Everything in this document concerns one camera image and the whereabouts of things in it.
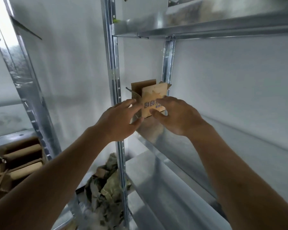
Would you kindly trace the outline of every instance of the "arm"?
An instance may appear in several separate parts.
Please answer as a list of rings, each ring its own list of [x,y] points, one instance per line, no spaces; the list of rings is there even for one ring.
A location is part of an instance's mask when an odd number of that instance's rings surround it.
[[[112,141],[130,136],[142,123],[129,124],[141,109],[126,100],[109,108],[58,157],[36,171],[0,200],[0,230],[51,229],[94,159]]]
[[[233,230],[287,229],[288,204],[183,100],[157,100],[168,116],[152,115],[169,131],[190,139]]]

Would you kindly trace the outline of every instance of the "forearm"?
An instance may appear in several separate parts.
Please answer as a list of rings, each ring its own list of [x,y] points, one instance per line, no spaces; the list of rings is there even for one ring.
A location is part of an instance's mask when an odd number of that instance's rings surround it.
[[[210,125],[189,139],[196,148],[232,228],[288,229],[288,204]]]
[[[51,229],[92,162],[107,144],[99,129],[88,128],[57,158],[0,200],[0,229]]]

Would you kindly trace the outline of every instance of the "shelf upright post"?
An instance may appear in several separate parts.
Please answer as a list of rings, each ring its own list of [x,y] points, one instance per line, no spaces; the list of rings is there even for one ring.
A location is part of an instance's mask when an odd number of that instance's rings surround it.
[[[162,67],[162,77],[161,81],[171,84],[172,79],[172,69],[174,61],[175,52],[175,40],[171,37],[167,37],[164,42],[164,54],[163,54],[163,67]]]
[[[10,1],[0,0],[0,51],[45,155],[51,160],[62,150],[25,43],[14,28],[11,17],[14,17],[14,12]],[[71,203],[77,203],[76,195],[69,202],[69,207],[80,229],[84,229],[83,217],[79,216],[80,207],[71,206]]]
[[[116,19],[115,0],[101,0],[101,9],[104,25],[104,38],[106,45],[106,57],[108,65],[109,87],[111,95],[111,104],[116,105],[122,102],[121,85],[119,77],[119,50],[117,37],[113,36],[112,24],[113,19]],[[124,141],[116,142],[116,152],[118,155],[118,167],[122,192],[122,201],[124,207],[125,226],[128,226],[128,209],[127,209],[127,193],[126,193],[126,160]]]

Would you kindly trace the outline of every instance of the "left hand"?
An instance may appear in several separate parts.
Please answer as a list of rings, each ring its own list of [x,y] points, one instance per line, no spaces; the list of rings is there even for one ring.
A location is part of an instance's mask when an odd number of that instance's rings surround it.
[[[132,135],[143,122],[144,118],[138,118],[130,123],[134,114],[141,108],[143,105],[136,103],[135,99],[127,99],[107,109],[94,127],[105,133],[109,142],[122,141]]]

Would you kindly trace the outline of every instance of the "hand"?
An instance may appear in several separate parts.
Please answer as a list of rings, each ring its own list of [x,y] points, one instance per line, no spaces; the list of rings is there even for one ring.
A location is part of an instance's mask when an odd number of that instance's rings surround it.
[[[108,142],[122,141],[130,136],[143,122],[139,118],[130,124],[136,112],[143,108],[135,99],[128,99],[107,109],[93,127],[98,127],[104,133]]]
[[[200,113],[187,104],[185,101],[165,96],[156,100],[164,106],[168,112],[165,116],[155,109],[150,109],[152,116],[164,125],[169,131],[176,135],[184,135],[189,137],[194,134],[194,130],[201,126],[210,126]]]

